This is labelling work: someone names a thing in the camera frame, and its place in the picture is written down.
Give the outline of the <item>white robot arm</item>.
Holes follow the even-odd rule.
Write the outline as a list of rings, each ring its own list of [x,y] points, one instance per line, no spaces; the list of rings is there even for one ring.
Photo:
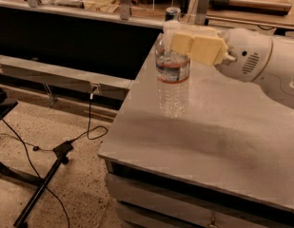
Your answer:
[[[178,29],[169,48],[294,109],[294,43],[245,28]]]

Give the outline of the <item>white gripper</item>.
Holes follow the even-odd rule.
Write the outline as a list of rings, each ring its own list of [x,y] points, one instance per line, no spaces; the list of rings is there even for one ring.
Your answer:
[[[226,77],[241,82],[255,80],[269,60],[272,39],[244,28],[227,29],[220,36],[215,28],[182,24],[170,48],[202,65],[217,65]]]

